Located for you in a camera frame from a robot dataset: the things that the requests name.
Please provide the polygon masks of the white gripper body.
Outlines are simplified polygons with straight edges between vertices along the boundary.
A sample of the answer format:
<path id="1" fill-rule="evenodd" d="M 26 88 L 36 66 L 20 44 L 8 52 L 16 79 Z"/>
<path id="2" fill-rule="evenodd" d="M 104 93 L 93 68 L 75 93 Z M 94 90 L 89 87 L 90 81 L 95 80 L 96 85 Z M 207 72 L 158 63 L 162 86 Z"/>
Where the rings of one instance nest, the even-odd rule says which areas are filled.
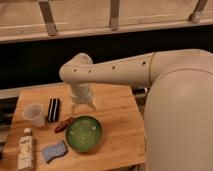
<path id="1" fill-rule="evenodd" d="M 71 86 L 72 100 L 75 104 L 91 104 L 93 93 L 89 84 L 76 84 Z"/>

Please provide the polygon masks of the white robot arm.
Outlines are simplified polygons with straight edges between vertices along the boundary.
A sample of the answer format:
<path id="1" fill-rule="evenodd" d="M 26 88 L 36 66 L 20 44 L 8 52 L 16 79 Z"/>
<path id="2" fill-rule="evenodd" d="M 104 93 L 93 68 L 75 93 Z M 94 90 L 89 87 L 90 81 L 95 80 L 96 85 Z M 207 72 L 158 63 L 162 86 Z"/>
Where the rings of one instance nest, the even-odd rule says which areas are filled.
<path id="1" fill-rule="evenodd" d="M 212 52 L 160 51 L 98 64 L 79 53 L 59 75 L 75 104 L 93 102 L 91 83 L 148 88 L 146 171 L 213 171 Z"/>

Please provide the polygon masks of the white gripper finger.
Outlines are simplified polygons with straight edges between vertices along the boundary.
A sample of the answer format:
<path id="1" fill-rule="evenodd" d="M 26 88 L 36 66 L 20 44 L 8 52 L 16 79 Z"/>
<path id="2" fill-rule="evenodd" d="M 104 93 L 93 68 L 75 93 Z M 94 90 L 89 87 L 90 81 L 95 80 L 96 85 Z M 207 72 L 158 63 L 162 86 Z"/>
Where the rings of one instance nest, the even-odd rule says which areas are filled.
<path id="1" fill-rule="evenodd" d="M 72 104 L 71 105 L 71 113 L 74 113 L 75 112 L 75 110 L 77 109 L 77 104 Z"/>
<path id="2" fill-rule="evenodd" d="M 94 111 L 97 111 L 96 106 L 93 102 L 88 103 L 88 106 L 93 109 Z"/>

